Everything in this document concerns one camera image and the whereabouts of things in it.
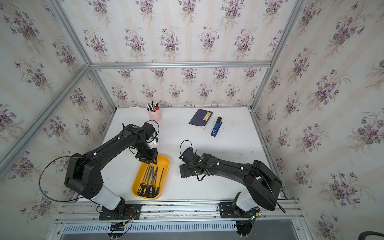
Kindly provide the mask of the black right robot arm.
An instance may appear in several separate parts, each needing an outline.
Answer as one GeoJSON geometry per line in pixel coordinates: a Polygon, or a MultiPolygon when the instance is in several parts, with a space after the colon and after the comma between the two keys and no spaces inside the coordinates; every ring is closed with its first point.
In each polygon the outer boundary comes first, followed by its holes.
{"type": "Polygon", "coordinates": [[[191,147],[180,153],[180,160],[184,163],[180,166],[182,178],[200,175],[223,177],[244,185],[258,206],[274,211],[278,205],[282,180],[261,161],[234,163],[210,154],[199,156],[191,147]]]}

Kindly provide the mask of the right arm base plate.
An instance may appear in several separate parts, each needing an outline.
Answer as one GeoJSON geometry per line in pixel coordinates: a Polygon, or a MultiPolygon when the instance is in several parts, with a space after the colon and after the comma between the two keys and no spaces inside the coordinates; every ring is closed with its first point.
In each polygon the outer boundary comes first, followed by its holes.
{"type": "Polygon", "coordinates": [[[221,202],[218,211],[222,219],[244,218],[254,220],[262,215],[259,205],[249,193],[238,192],[232,202],[221,202]]]}

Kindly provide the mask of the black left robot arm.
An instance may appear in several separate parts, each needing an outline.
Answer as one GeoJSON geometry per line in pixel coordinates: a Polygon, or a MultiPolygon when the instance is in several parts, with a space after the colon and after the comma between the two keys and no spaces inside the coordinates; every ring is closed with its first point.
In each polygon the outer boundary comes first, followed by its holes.
{"type": "Polygon", "coordinates": [[[157,141],[155,127],[146,122],[141,127],[129,124],[112,139],[85,154],[76,153],[69,158],[65,186],[116,214],[125,213],[125,199],[104,185],[101,171],[128,148],[137,150],[135,158],[147,165],[158,163],[158,150],[151,144],[157,141]]]}

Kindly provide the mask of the yellow plastic storage tray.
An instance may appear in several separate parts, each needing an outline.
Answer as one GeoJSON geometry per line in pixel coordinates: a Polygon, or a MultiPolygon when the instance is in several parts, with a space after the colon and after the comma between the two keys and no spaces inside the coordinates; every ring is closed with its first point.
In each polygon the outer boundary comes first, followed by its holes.
{"type": "Polygon", "coordinates": [[[165,155],[158,155],[156,165],[142,163],[132,185],[132,194],[146,200],[159,198],[165,187],[169,167],[170,159],[165,155]]]}

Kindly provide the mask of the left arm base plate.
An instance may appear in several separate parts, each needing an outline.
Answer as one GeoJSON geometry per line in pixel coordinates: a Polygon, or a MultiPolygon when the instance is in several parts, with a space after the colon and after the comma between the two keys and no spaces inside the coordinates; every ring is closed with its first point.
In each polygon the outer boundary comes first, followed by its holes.
{"type": "Polygon", "coordinates": [[[112,221],[112,220],[138,220],[142,210],[141,204],[124,204],[117,207],[115,210],[108,210],[102,207],[99,215],[99,221],[112,221]]]}

